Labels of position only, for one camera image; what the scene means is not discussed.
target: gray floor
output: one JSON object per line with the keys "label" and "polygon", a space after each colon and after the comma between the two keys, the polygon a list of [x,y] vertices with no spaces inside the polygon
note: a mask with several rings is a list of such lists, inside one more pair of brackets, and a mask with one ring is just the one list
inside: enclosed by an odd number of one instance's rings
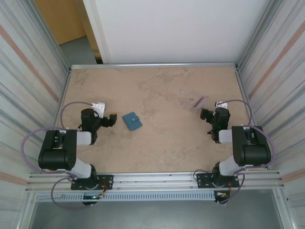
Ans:
{"label": "gray floor", "polygon": [[68,63],[73,64],[96,64],[93,51],[87,37],[81,37],[60,45]]}
{"label": "gray floor", "polygon": [[283,226],[271,190],[244,190],[227,206],[212,201],[103,202],[93,208],[69,211],[52,203],[38,203],[30,228],[282,229]]}

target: corrugated metal wall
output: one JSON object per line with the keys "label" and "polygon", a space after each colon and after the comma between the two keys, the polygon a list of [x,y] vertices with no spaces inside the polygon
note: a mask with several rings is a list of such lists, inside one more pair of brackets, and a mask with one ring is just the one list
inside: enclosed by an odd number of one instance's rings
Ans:
{"label": "corrugated metal wall", "polygon": [[[30,131],[52,126],[69,69],[27,1],[0,2],[0,228],[13,228],[30,169],[20,143]],[[37,163],[44,133],[26,154]]]}
{"label": "corrugated metal wall", "polygon": [[276,144],[279,169],[305,227],[305,0],[283,0],[240,66],[258,125]]}

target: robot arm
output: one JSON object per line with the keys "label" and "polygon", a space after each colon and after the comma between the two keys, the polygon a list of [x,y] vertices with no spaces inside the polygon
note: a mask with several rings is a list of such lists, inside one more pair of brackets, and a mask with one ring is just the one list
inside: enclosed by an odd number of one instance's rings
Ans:
{"label": "robot arm", "polygon": [[210,187],[210,184],[215,187],[226,187],[228,183],[232,183],[238,187],[238,182],[235,182],[236,172],[248,166],[261,166],[270,162],[271,152],[266,138],[249,127],[232,126],[228,128],[230,113],[227,109],[227,104],[222,102],[215,103],[215,111],[202,109],[200,118],[212,125],[211,134],[212,140],[216,143],[232,144],[233,155],[225,161],[218,162],[212,170],[210,176],[206,174],[197,174],[198,180],[203,182],[198,184],[198,187]]}
{"label": "robot arm", "polygon": [[39,167],[52,171],[66,171],[77,178],[75,183],[79,187],[96,187],[96,170],[93,165],[86,164],[76,157],[77,146],[93,145],[99,128],[113,126],[116,118],[116,114],[111,114],[108,119],[93,109],[84,109],[81,112],[81,131],[48,130],[38,158]]}

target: black mounting plate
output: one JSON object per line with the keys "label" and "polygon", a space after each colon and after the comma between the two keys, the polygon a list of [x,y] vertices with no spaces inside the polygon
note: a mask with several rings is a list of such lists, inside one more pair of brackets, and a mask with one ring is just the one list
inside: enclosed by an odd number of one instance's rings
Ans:
{"label": "black mounting plate", "polygon": [[[99,178],[99,180],[102,180],[106,183],[107,190],[112,189],[113,175],[97,175],[97,177]],[[89,190],[89,189],[87,189],[85,186],[79,184],[77,182],[77,180],[75,180],[71,183],[71,190]],[[95,188],[94,190],[104,190],[104,187],[102,187],[101,185],[98,185],[97,188]]]}
{"label": "black mounting plate", "polygon": [[[197,185],[198,188],[214,188],[216,187],[213,185],[213,174],[212,173],[197,173]],[[225,181],[222,185],[218,187],[229,188],[228,184],[231,183],[232,187],[239,187],[239,180],[235,180],[237,177],[225,177]]]}

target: aluminum frame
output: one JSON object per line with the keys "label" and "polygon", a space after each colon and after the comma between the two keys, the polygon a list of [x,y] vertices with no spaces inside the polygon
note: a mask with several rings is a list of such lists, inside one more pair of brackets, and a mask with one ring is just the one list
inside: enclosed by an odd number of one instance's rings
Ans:
{"label": "aluminum frame", "polygon": [[72,65],[71,69],[168,68],[168,67],[235,67],[234,62],[194,63],[116,63]]}
{"label": "aluminum frame", "polygon": [[[273,189],[284,188],[281,176],[277,170],[249,170],[244,171],[245,182],[243,189]],[[112,173],[114,175],[112,190],[108,192],[139,192],[139,191],[194,191],[200,190],[193,172],[173,173]],[[53,184],[66,174],[32,174],[30,176],[26,193],[49,192]],[[243,176],[238,176],[240,183]],[[77,193],[83,190],[70,190],[71,182],[68,180],[59,183],[54,192]],[[224,190],[224,188],[205,188],[204,190]]]}
{"label": "aluminum frame", "polygon": [[[152,63],[152,64],[104,64],[104,65],[73,65],[73,69],[117,69],[117,68],[160,68],[160,67],[233,67],[235,75],[241,90],[243,99],[248,101],[245,93],[239,71],[237,71],[234,63]],[[67,92],[71,75],[67,80],[63,92],[63,98],[59,108],[62,108],[64,97]],[[58,122],[59,116],[55,119],[55,124]],[[251,170],[245,171],[245,183],[243,189],[272,189],[277,203],[278,210],[285,229],[295,228],[293,216],[290,213],[289,207],[285,204],[283,192],[284,185],[281,181],[281,176],[277,170]],[[198,191],[197,183],[193,179],[193,172],[175,172],[175,173],[117,173],[114,175],[113,190],[108,192],[151,192],[151,191]],[[50,192],[52,185],[62,175],[44,175],[32,174],[29,179],[29,185],[26,187],[25,197],[23,201],[24,212],[18,220],[20,229],[28,228],[31,217],[34,211],[35,203],[39,194]],[[204,190],[220,190],[223,188],[212,188]],[[65,181],[59,183],[54,190],[55,193],[81,193],[83,191],[70,190],[70,183]]]}
{"label": "aluminum frame", "polygon": [[64,85],[64,88],[63,88],[63,91],[62,91],[62,94],[61,94],[61,99],[60,99],[59,106],[58,106],[58,109],[57,109],[57,112],[56,112],[56,116],[54,118],[53,126],[57,126],[57,124],[58,124],[58,121],[59,121],[59,118],[60,118],[60,113],[61,113],[61,110],[62,110],[62,107],[63,107],[63,103],[65,101],[66,94],[67,94],[67,91],[68,91],[68,86],[69,86],[70,79],[71,79],[71,71],[68,74],[66,83]]}

